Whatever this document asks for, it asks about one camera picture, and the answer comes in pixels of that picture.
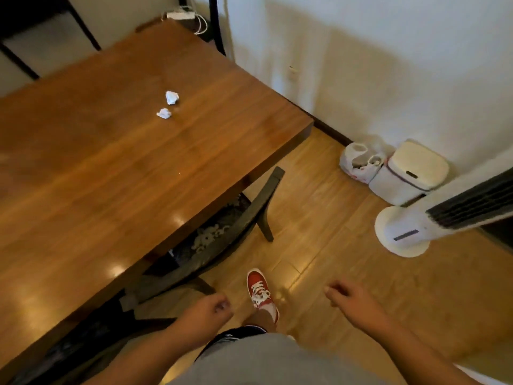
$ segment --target red sneaker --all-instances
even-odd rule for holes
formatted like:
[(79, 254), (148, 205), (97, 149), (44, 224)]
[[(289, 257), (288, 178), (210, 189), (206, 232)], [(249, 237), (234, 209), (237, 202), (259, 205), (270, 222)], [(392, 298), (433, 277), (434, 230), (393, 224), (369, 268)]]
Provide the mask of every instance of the red sneaker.
[(248, 272), (247, 282), (249, 296), (253, 301), (254, 307), (258, 310), (265, 309), (269, 311), (271, 316), (276, 317), (274, 320), (274, 323), (276, 324), (279, 319), (279, 311), (276, 307), (276, 304), (274, 304), (273, 298), (271, 297), (269, 285), (267, 285), (267, 281), (265, 280), (263, 273), (257, 268), (251, 269)]

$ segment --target trash can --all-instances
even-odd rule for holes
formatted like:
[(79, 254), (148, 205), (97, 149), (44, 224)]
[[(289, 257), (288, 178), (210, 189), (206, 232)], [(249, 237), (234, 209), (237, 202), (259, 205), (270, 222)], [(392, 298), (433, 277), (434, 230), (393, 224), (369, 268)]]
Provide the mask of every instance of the trash can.
[(369, 188), (390, 204), (403, 205), (439, 186), (448, 173), (449, 164), (443, 157), (406, 141), (381, 167)]

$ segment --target person's left arm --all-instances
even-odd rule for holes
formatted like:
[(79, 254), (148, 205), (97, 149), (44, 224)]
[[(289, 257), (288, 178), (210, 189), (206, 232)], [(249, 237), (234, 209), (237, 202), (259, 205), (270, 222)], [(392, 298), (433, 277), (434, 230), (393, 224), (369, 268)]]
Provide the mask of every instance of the person's left arm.
[(168, 328), (116, 357), (85, 385), (158, 385), (181, 356), (209, 343), (232, 316), (226, 295), (203, 297)]

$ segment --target white plastic bag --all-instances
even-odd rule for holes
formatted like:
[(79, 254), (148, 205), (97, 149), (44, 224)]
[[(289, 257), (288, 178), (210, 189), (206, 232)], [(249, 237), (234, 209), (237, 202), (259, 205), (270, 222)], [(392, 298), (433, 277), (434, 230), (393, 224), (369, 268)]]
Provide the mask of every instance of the white plastic bag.
[(340, 157), (340, 168), (355, 180), (368, 184), (385, 161), (385, 154), (374, 153), (361, 143), (351, 143)]

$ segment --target t-shirt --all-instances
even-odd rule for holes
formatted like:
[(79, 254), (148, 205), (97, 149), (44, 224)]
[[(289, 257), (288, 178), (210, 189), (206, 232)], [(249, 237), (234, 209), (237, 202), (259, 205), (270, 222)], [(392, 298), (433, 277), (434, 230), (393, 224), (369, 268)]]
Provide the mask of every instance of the t-shirt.
[(202, 355), (188, 371), (169, 383), (185, 384), (384, 385), (385, 382), (350, 362), (302, 349), (285, 335), (265, 334), (224, 343)]

